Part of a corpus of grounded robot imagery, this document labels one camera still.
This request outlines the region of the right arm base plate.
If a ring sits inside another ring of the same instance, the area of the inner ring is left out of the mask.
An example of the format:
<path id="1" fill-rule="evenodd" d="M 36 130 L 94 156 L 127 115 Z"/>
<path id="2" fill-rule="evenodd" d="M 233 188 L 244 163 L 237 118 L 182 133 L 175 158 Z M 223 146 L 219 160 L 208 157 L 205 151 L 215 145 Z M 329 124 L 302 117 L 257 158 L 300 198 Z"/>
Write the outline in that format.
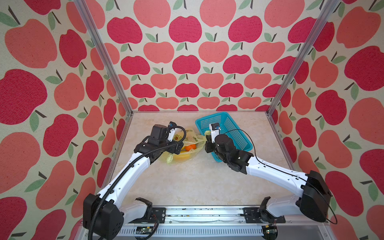
<path id="1" fill-rule="evenodd" d="M 284 216 L 274 217 L 266 209 L 261 208 L 243 208 L 243 216 L 247 224 L 284 224 L 286 219 Z"/>

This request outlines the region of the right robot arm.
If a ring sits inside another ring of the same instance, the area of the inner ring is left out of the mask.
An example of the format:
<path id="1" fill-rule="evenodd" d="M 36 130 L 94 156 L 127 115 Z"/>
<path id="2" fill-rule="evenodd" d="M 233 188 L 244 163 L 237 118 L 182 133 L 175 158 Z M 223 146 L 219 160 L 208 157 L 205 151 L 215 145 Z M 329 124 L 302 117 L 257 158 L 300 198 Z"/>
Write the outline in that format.
<path id="1" fill-rule="evenodd" d="M 292 171 L 263 161 L 236 149 L 233 140 L 224 134 L 207 135 L 206 139 L 206 152 L 215 153 L 233 171 L 268 180 L 293 194 L 279 200 L 266 198 L 267 216 L 302 214 L 316 222 L 327 221 L 332 194 L 320 173 Z"/>

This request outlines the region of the yellow plastic bag with fruit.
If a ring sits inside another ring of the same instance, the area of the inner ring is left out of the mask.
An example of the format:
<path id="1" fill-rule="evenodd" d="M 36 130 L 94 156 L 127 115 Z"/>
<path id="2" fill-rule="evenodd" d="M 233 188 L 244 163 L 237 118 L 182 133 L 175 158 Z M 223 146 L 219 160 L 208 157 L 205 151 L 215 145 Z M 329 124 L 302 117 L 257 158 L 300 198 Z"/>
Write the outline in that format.
<path id="1" fill-rule="evenodd" d="M 205 148 L 206 136 L 200 135 L 193 129 L 186 129 L 187 136 L 183 141 L 181 152 L 177 154 L 170 154 L 164 152 L 160 156 L 160 160 L 167 164 L 177 164 L 186 162 L 194 158 L 202 149 Z"/>

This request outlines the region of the yellow banana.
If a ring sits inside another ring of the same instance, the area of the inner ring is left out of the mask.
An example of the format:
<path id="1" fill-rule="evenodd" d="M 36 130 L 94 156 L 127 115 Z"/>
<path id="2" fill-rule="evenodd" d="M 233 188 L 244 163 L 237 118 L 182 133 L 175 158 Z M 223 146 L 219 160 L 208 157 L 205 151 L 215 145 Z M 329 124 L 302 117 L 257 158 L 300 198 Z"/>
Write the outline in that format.
<path id="1" fill-rule="evenodd" d="M 192 158 L 189 152 L 181 152 L 179 155 L 173 155 L 173 161 L 184 162 Z"/>

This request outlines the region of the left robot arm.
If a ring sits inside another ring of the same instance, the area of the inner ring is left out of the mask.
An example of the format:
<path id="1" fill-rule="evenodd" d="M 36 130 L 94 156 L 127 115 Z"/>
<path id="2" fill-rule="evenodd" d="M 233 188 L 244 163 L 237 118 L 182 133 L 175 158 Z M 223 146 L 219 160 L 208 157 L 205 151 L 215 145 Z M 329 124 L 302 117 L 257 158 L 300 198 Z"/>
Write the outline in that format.
<path id="1" fill-rule="evenodd" d="M 159 226 L 153 216 L 152 202 L 138 198 L 129 205 L 123 200 L 139 176 L 157 160 L 163 152 L 179 154 L 183 142 L 166 141 L 160 146 L 140 143 L 125 168 L 98 194 L 89 194 L 83 203 L 83 227 L 88 230 L 88 239 L 98 235 L 101 240 L 112 240 L 123 225 L 131 222 L 144 222 Z"/>

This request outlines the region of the turquoise plastic basket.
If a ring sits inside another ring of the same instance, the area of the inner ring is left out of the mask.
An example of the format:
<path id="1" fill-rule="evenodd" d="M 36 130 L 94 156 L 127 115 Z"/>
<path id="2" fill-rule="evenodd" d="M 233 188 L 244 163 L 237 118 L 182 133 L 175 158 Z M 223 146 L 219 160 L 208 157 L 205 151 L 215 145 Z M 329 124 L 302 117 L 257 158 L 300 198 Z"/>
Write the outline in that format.
<path id="1" fill-rule="evenodd" d="M 210 131 L 211 124 L 219 124 L 221 128 L 220 133 L 225 133 L 230 137 L 237 149 L 246 152 L 250 152 L 253 149 L 249 138 L 243 131 L 240 131 L 240 127 L 227 112 L 219 112 L 199 118 L 195 121 L 195 124 L 202 135 L 204 135 L 206 131 Z"/>

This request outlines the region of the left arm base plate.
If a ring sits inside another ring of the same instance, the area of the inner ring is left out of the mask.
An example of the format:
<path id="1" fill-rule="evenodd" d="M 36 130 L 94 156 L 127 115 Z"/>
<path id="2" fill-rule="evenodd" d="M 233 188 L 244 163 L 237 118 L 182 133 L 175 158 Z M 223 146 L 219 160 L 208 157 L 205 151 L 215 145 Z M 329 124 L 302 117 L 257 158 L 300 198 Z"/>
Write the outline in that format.
<path id="1" fill-rule="evenodd" d="M 154 223 L 156 220 L 158 220 L 160 224 L 164 224 L 166 218 L 166 210 L 166 208 L 153 207 L 150 214 L 145 214 L 143 218 L 133 220 L 130 222 L 130 224 Z"/>

